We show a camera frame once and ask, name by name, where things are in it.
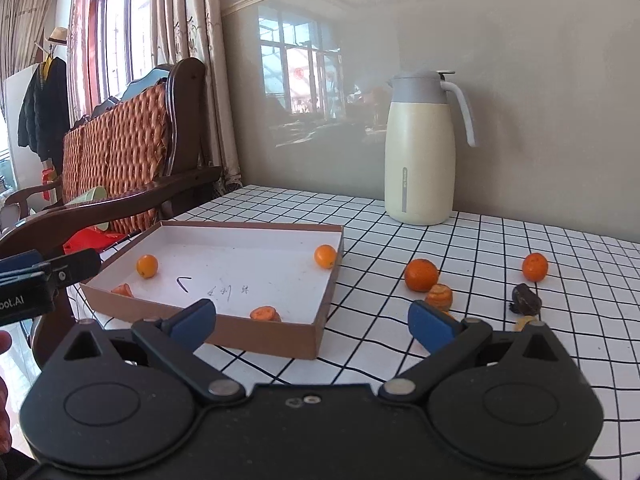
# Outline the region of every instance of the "beige curtain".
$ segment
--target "beige curtain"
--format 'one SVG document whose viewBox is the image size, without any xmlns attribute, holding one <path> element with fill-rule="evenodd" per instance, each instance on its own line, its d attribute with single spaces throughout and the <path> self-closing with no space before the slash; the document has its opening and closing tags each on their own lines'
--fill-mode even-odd
<svg viewBox="0 0 640 480">
<path fill-rule="evenodd" d="M 220 0 L 151 0 L 151 44 L 154 63 L 176 63 L 197 57 L 207 69 L 209 122 L 208 163 L 222 166 L 219 191 L 240 185 L 240 167 L 231 119 L 222 41 Z"/>
<path fill-rule="evenodd" d="M 36 62 L 44 38 L 44 20 L 53 0 L 0 0 L 0 110 L 4 116 L 4 80 Z"/>
</svg>

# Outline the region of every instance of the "blue gripper pad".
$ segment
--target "blue gripper pad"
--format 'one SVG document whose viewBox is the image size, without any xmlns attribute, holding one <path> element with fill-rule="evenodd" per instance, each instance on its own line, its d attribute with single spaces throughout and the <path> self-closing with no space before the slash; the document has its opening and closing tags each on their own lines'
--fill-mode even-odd
<svg viewBox="0 0 640 480">
<path fill-rule="evenodd" d="M 462 324 L 424 301 L 409 307 L 409 332 L 429 353 L 440 350 L 462 331 Z"/>
<path fill-rule="evenodd" d="M 165 334 L 190 352 L 196 351 L 215 327 L 216 307 L 211 300 L 198 300 L 161 325 Z"/>
<path fill-rule="evenodd" d="M 27 251 L 25 253 L 9 256 L 0 260 L 0 273 L 11 270 L 28 269 L 34 265 L 42 263 L 43 259 L 38 251 Z"/>
</svg>

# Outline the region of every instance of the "wooden chair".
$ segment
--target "wooden chair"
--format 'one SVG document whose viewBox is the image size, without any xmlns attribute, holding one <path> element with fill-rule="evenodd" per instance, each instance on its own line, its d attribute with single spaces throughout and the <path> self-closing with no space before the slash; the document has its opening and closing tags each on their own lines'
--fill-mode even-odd
<svg viewBox="0 0 640 480">
<path fill-rule="evenodd" d="M 27 250 L 52 258 L 85 227 L 110 222 L 113 230 L 130 234 L 210 200 L 222 170 L 198 168 L 206 132 L 203 92 L 204 65 L 189 58 L 152 70 L 132 82 L 121 101 L 110 98 L 79 121 L 65 136 L 62 176 L 6 200 L 20 206 L 22 219 L 0 237 L 0 258 Z M 104 186 L 108 197 L 65 205 L 95 186 Z M 56 189 L 60 200 L 27 217 L 28 196 L 47 189 Z M 55 311 L 31 331 L 40 366 L 76 322 L 66 290 L 54 303 Z"/>
</svg>

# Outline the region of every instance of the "grey thermos cap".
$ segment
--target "grey thermos cap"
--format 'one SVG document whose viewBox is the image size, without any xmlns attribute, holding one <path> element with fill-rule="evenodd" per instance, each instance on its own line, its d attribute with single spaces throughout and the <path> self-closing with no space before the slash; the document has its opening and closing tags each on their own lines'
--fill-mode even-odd
<svg viewBox="0 0 640 480">
<path fill-rule="evenodd" d="M 390 84 L 394 89 L 394 103 L 446 104 L 447 96 L 440 86 L 440 74 L 435 70 L 422 69 L 404 72 L 395 76 Z"/>
</svg>

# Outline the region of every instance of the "brown box edge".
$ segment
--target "brown box edge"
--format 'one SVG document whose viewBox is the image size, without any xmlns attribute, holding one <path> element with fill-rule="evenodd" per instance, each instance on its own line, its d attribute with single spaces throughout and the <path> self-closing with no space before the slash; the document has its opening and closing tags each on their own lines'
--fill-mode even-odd
<svg viewBox="0 0 640 480">
<path fill-rule="evenodd" d="M 271 224 L 261 222 L 213 222 L 213 221 L 161 221 L 153 225 L 144 233 L 138 235 L 122 250 L 112 254 L 105 260 L 100 270 L 115 262 L 127 251 L 148 237 L 161 226 L 186 226 L 186 227 L 222 227 L 222 228 L 249 228 L 249 229 L 280 229 L 298 231 L 339 232 L 340 245 L 338 257 L 331 271 L 327 287 L 322 296 L 321 303 L 314 322 L 311 324 L 297 324 L 284 322 L 263 322 L 252 319 L 226 316 L 216 316 L 216 331 L 207 339 L 207 343 L 238 348 L 249 352 L 270 354 L 280 357 L 308 359 L 318 357 L 324 326 L 327 322 L 331 300 L 335 291 L 342 250 L 344 249 L 344 228 L 333 224 Z M 87 301 L 96 312 L 112 316 L 130 323 L 140 319 L 151 317 L 167 318 L 180 311 L 180 308 L 136 298 L 126 298 L 111 292 L 93 288 L 85 280 L 81 283 Z M 112 306 L 113 300 L 117 300 L 118 306 Z"/>
</svg>

